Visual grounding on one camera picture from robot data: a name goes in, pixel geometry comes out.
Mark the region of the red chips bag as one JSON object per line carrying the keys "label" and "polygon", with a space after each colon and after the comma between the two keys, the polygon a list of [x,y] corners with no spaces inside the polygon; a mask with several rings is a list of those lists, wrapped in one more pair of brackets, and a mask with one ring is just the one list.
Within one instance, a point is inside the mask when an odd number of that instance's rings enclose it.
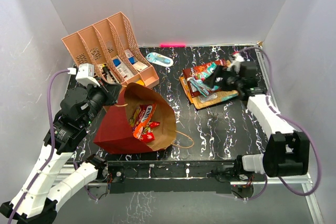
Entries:
{"label": "red chips bag", "polygon": [[213,92],[220,91],[218,86],[210,88],[204,84],[204,80],[214,72],[217,65],[227,68],[231,65],[231,62],[229,60],[220,59],[182,70],[192,98],[200,95],[206,97]]}

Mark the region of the teal snack packet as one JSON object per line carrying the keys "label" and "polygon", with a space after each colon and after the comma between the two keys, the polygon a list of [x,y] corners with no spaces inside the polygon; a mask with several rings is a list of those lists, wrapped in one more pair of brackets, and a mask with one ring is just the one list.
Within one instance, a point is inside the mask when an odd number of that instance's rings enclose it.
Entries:
{"label": "teal snack packet", "polygon": [[208,96],[211,92],[219,89],[218,86],[209,88],[203,81],[212,74],[216,68],[215,62],[209,62],[201,66],[196,66],[190,69],[191,76],[187,78],[187,81],[191,84],[192,88],[195,88],[203,96]]}

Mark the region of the gold foil snack bag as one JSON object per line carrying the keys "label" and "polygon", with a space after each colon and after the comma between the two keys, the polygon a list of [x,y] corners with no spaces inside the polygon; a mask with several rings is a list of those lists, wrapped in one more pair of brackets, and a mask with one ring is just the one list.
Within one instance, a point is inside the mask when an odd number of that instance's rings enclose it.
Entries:
{"label": "gold foil snack bag", "polygon": [[198,110],[219,104],[221,102],[225,102],[238,96],[237,91],[218,91],[206,97],[203,95],[199,95],[197,97],[192,98],[189,89],[185,90],[184,92],[190,103],[194,104],[195,108]]}

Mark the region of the orange wafer snack packet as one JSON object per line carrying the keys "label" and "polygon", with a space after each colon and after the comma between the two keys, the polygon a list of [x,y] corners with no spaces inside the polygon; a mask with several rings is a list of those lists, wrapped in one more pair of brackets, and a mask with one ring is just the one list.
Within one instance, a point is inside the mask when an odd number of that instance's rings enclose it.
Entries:
{"label": "orange wafer snack packet", "polygon": [[182,88],[184,90],[184,93],[186,94],[187,97],[190,97],[190,91],[187,85],[187,81],[185,80],[185,78],[183,76],[179,77],[180,83],[182,85]]}

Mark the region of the red brown paper bag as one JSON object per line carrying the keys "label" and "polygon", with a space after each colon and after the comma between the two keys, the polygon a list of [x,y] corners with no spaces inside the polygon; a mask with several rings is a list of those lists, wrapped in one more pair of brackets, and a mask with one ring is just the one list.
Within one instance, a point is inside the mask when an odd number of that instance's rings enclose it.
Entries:
{"label": "red brown paper bag", "polygon": [[93,142],[110,154],[165,150],[176,139],[174,110],[162,96],[130,83],[104,116]]}

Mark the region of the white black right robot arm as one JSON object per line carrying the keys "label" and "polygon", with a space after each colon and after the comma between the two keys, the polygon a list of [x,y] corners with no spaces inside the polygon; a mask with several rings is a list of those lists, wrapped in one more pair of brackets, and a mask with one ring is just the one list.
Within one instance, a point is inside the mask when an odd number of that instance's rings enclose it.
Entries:
{"label": "white black right robot arm", "polygon": [[218,65],[204,80],[210,88],[218,86],[223,91],[237,91],[268,137],[263,154],[236,158],[234,174],[240,180],[247,180],[253,173],[269,177],[305,175],[309,166],[310,141],[305,133],[296,131],[280,118],[280,113],[258,85],[257,70],[251,61],[241,62],[239,66]]}

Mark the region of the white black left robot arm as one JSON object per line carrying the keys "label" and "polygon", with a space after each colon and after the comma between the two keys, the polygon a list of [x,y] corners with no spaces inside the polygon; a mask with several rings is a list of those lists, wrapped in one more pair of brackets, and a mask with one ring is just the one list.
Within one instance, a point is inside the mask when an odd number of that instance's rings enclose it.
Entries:
{"label": "white black left robot arm", "polygon": [[51,121],[38,160],[19,193],[2,203],[1,214],[18,223],[52,223],[61,207],[93,180],[108,177],[105,160],[91,155],[57,185],[61,169],[86,137],[87,128],[104,106],[115,105],[122,86],[100,80],[98,86],[69,89]]}

